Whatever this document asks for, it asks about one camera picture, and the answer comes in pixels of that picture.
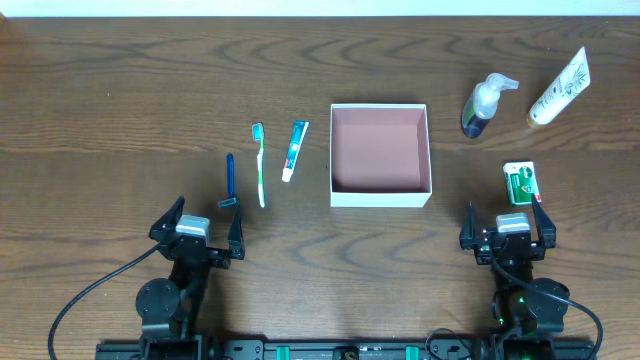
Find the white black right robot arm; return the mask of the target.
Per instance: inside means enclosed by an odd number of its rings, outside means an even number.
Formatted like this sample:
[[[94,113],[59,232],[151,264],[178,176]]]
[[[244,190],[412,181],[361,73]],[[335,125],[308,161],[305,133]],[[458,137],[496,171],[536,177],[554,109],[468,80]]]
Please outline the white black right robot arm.
[[[538,200],[531,206],[534,225],[525,213],[513,213],[497,217],[495,227],[483,228],[469,205],[459,243],[494,273],[494,318],[518,336],[542,337],[564,330],[570,291],[550,278],[533,276],[534,263],[556,246],[557,228]]]

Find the white cream shampoo tube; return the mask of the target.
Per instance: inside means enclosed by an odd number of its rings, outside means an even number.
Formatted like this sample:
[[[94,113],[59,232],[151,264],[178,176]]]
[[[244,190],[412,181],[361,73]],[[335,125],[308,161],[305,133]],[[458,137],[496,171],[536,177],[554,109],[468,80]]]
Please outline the white cream shampoo tube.
[[[527,113],[532,128],[550,124],[591,83],[585,47],[581,47]]]

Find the clear pump soap bottle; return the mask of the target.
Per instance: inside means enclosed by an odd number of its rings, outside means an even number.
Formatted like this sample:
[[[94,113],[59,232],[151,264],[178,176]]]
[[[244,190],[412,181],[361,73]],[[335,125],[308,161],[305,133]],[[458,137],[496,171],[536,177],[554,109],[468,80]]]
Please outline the clear pump soap bottle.
[[[479,137],[495,116],[501,92],[516,90],[518,87],[517,80],[499,73],[492,73],[484,82],[478,83],[461,112],[463,134],[470,139]]]

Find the green Dettol soap bar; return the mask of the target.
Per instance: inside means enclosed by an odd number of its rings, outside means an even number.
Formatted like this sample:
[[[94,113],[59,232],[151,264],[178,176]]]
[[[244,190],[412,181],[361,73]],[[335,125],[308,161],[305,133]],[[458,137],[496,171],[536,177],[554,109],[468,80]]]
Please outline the green Dettol soap bar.
[[[507,162],[503,174],[510,206],[531,205],[533,198],[542,201],[532,161]]]

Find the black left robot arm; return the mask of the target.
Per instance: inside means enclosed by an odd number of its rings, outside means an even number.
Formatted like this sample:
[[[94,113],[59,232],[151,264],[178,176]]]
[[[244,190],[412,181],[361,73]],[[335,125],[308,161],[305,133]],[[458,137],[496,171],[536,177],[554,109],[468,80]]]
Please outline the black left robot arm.
[[[219,204],[233,212],[226,248],[210,245],[209,219],[183,213],[183,197],[151,226],[149,237],[173,266],[167,278],[147,282],[136,296],[136,311],[142,319],[143,337],[148,341],[191,338],[210,271],[227,269],[233,260],[245,258],[239,200],[230,198]]]

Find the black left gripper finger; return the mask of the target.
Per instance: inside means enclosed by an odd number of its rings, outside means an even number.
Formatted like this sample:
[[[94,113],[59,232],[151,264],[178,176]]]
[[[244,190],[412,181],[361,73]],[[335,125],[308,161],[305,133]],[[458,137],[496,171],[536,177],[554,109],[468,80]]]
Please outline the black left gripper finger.
[[[156,242],[167,242],[176,233],[183,214],[185,198],[179,196],[174,204],[151,226],[149,238]]]
[[[242,231],[242,207],[240,202],[233,205],[234,215],[227,236],[230,257],[235,260],[245,258],[245,243]]]

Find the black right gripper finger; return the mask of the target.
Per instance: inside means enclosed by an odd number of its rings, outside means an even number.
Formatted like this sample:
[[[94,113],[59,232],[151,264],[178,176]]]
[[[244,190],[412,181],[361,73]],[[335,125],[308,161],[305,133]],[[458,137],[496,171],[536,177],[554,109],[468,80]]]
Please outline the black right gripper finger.
[[[476,245],[475,219],[473,204],[467,206],[467,215],[459,234],[459,244],[462,250],[471,250]]]
[[[531,205],[541,247],[554,248],[556,246],[556,226],[544,212],[535,195],[531,196]]]

